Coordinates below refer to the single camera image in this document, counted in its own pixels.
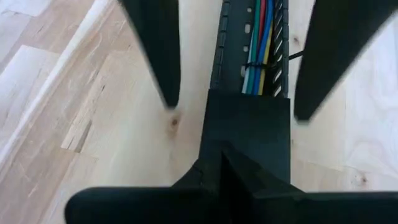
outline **blue wire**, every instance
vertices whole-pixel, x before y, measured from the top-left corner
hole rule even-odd
[[[262,35],[262,40],[261,40],[261,46],[260,46],[260,51],[259,51],[259,56],[257,58],[257,63],[263,63],[264,61],[264,56],[266,52],[266,47],[267,47],[267,41],[268,41],[268,33],[269,29],[271,29],[271,20],[272,20],[272,13],[273,13],[273,2],[272,0],[267,1],[267,17],[266,17],[266,26],[264,29],[264,33]],[[254,94],[258,95],[259,92],[259,86],[260,86],[260,79],[261,79],[261,68],[256,69],[256,76],[255,76],[255,81],[254,81]]]

